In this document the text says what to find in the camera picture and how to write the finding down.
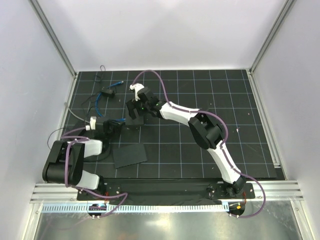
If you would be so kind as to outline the black network switch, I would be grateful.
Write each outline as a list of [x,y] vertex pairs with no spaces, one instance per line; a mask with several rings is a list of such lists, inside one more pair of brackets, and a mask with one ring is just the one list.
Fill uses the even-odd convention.
[[112,157],[116,169],[146,162],[147,154],[142,143],[131,144],[113,150]]
[[132,100],[126,102],[125,107],[125,124],[128,127],[140,127],[145,123],[143,116],[138,114],[138,111]]

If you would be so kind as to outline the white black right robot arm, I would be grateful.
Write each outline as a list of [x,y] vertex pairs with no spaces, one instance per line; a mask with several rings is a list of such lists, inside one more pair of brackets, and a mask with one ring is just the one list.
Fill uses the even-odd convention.
[[189,127],[195,143],[206,150],[217,165],[226,194],[230,198],[237,198],[243,193],[246,178],[227,149],[228,129],[218,116],[197,108],[177,105],[168,99],[160,100],[140,83],[130,85],[129,89],[134,93],[134,98],[126,106],[133,120],[150,114]]

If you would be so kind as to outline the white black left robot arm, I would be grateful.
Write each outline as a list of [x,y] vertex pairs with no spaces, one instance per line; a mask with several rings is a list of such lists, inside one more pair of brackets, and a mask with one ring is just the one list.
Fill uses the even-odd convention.
[[111,151],[111,141],[124,125],[123,120],[91,117],[53,142],[42,170],[47,183],[87,189],[94,200],[106,194],[103,177],[84,169],[85,160]]

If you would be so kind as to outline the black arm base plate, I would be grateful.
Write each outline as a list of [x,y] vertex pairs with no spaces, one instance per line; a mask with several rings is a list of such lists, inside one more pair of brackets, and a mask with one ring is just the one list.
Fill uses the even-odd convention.
[[240,193],[231,196],[223,182],[213,179],[109,180],[95,192],[107,196],[128,193],[124,203],[132,206],[205,205],[256,197],[251,183],[246,183]]

